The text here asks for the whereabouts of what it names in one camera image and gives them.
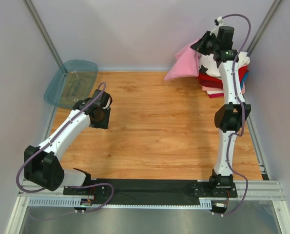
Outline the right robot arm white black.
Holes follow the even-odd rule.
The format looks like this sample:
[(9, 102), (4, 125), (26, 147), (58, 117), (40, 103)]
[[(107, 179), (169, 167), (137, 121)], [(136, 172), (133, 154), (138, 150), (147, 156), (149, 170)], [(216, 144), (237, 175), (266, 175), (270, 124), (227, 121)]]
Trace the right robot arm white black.
[(202, 55), (213, 55), (221, 74), (224, 105), (215, 113), (214, 123), (219, 133), (217, 161), (208, 181), (191, 184), (198, 197), (236, 197), (235, 174), (232, 168), (234, 147), (237, 137), (244, 133), (244, 125), (251, 106), (244, 100), (239, 81), (239, 52), (232, 48), (234, 28), (219, 26), (217, 33), (207, 31), (191, 46)]

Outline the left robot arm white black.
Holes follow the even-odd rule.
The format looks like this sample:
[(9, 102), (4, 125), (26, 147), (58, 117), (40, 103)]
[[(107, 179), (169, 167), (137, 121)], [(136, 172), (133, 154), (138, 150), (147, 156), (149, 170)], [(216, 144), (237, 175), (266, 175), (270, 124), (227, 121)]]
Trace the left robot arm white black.
[(38, 146), (24, 151), (24, 178), (41, 187), (55, 191), (59, 187), (74, 187), (79, 195), (91, 191), (90, 175), (80, 169), (63, 169), (60, 161), (77, 136), (86, 128), (107, 129), (111, 104), (110, 94), (95, 90), (94, 95), (78, 101), (66, 120)]

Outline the pink t shirt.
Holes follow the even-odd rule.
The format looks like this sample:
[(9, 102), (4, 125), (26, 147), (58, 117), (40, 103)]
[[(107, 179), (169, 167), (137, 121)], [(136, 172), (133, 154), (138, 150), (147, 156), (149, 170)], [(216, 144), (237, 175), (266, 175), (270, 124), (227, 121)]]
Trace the pink t shirt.
[(179, 52), (176, 53), (176, 62), (166, 74), (164, 80), (174, 80), (177, 78), (198, 77), (199, 61), (201, 54), (191, 48), (199, 39), (187, 44)]

